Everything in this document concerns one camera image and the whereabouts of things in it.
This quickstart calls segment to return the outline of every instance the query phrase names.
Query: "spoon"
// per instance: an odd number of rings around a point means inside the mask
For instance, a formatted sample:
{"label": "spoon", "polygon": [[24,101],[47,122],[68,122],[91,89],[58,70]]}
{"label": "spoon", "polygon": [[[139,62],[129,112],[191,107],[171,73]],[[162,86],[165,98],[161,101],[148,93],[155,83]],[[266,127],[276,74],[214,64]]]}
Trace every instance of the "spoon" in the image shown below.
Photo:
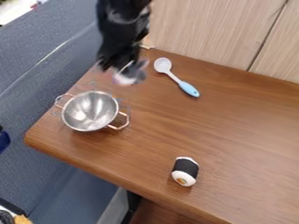
{"label": "spoon", "polygon": [[154,67],[157,72],[161,74],[167,74],[170,76],[188,95],[193,97],[199,97],[199,91],[190,85],[189,83],[180,80],[175,74],[173,74],[170,70],[172,68],[171,61],[166,58],[160,58],[155,61]]}

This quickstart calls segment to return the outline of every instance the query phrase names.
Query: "tabletop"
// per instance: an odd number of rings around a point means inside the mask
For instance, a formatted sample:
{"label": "tabletop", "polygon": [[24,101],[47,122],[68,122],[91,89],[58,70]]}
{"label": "tabletop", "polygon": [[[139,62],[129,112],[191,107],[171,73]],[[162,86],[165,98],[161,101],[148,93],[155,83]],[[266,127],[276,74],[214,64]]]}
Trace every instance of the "tabletop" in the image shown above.
{"label": "tabletop", "polygon": [[[53,107],[25,142],[203,223],[298,223],[299,85],[158,50],[143,56],[151,61],[143,84],[117,87],[93,67],[69,90],[122,98],[128,128],[79,133]],[[155,72],[159,57],[201,97]],[[200,164],[193,187],[171,178],[177,157]]]}

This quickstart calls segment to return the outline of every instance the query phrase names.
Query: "wooden wall panel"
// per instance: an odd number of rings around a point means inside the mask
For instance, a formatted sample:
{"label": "wooden wall panel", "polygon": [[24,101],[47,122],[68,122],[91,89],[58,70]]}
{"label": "wooden wall panel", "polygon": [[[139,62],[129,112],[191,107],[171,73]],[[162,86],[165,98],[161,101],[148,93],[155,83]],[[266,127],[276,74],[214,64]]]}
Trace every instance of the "wooden wall panel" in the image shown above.
{"label": "wooden wall panel", "polygon": [[156,0],[157,49],[248,69],[285,0]]}
{"label": "wooden wall panel", "polygon": [[299,1],[290,0],[252,72],[299,83]]}

